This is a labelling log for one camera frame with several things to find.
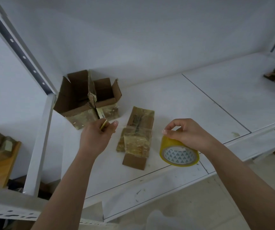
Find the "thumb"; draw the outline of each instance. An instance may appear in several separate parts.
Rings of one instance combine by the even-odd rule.
[[[116,128],[118,126],[118,121],[112,122],[104,131],[104,135],[107,135],[109,137],[112,136],[112,134],[115,132]]]
[[[181,131],[172,131],[172,130],[166,130],[164,129],[162,131],[163,135],[167,136],[168,138],[170,139],[176,139],[176,140],[179,140],[181,139],[181,136],[183,134],[183,132]]]

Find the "floor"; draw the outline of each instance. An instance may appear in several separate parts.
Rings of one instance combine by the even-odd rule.
[[[271,154],[261,161],[250,160],[247,163],[256,174],[275,189],[275,155]],[[155,209],[162,211],[165,216],[189,217],[195,224],[206,230],[249,229],[217,175],[121,216],[118,222],[121,227],[128,224],[144,224],[149,213]],[[79,229],[94,228],[81,226]]]

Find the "person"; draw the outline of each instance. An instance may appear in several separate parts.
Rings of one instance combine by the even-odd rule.
[[[83,129],[80,148],[74,161],[32,230],[78,229],[93,163],[108,145],[118,125],[114,121],[100,130],[104,122],[105,119],[100,119]],[[209,159],[250,229],[275,229],[275,190],[227,147],[192,119],[175,119],[162,133],[202,152]],[[155,220],[158,215],[160,213],[154,213],[152,219]],[[153,222],[148,220],[147,224],[150,227],[146,226],[146,229],[160,229],[154,228]]]

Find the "yellow tape roll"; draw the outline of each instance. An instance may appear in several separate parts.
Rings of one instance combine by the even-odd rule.
[[[191,149],[175,139],[162,137],[160,157],[170,165],[188,167],[195,165],[199,161],[197,150]]]

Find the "hand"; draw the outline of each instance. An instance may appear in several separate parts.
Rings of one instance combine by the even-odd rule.
[[[181,128],[177,129],[177,131],[172,131],[175,126],[181,126]],[[221,145],[217,139],[192,119],[174,119],[162,133],[168,138],[181,141],[186,146],[202,153]]]
[[[104,122],[105,119],[99,119],[83,128],[80,137],[79,155],[96,159],[105,150],[118,126],[118,121],[114,121],[113,123],[107,122],[105,127],[100,130]]]

